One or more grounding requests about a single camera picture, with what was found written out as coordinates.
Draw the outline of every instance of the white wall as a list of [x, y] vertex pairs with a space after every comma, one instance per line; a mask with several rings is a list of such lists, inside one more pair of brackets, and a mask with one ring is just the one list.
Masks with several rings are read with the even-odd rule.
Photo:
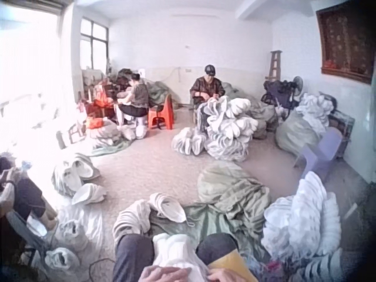
[[[344, 2], [343, 0], [313, 1], [314, 11]], [[304, 90], [322, 91], [334, 96], [338, 110], [355, 118], [344, 159], [366, 181], [371, 181], [374, 151], [370, 128], [371, 86], [351, 79], [321, 74], [321, 41], [317, 17], [291, 12], [272, 23], [273, 49], [282, 50], [282, 79], [301, 76]]]
[[238, 21], [211, 9], [170, 9], [111, 22], [109, 55], [116, 69], [146, 69], [146, 78], [164, 80], [181, 103], [213, 64], [217, 77], [260, 97], [268, 74], [271, 25]]

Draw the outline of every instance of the bright window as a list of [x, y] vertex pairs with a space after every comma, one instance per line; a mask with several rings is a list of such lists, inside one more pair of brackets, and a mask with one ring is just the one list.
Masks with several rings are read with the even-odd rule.
[[60, 106], [58, 16], [2, 5], [0, 9], [0, 152]]
[[80, 42], [81, 69], [99, 69], [106, 73], [108, 58], [108, 28], [82, 19]]

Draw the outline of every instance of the ceiling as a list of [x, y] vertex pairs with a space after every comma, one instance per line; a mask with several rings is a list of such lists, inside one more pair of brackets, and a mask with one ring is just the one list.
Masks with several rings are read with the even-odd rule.
[[109, 19], [134, 15], [138, 12], [169, 8], [207, 8], [235, 12], [243, 0], [76, 0], [80, 6], [104, 15]]
[[76, 0], [80, 6], [94, 10], [109, 19], [123, 18], [150, 11], [171, 8], [219, 9], [234, 13], [241, 20], [273, 21], [296, 11], [313, 15], [312, 0]]

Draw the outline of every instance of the gray sack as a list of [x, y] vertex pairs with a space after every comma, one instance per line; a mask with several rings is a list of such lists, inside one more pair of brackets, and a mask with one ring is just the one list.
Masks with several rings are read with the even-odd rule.
[[279, 148], [298, 156], [305, 144], [315, 146], [319, 136], [303, 116], [292, 111], [276, 131], [276, 143]]

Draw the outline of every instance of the wooden ladder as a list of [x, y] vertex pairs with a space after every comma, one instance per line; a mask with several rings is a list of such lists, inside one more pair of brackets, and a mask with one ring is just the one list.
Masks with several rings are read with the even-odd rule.
[[281, 50], [271, 51], [269, 76], [265, 76], [266, 80], [281, 80]]

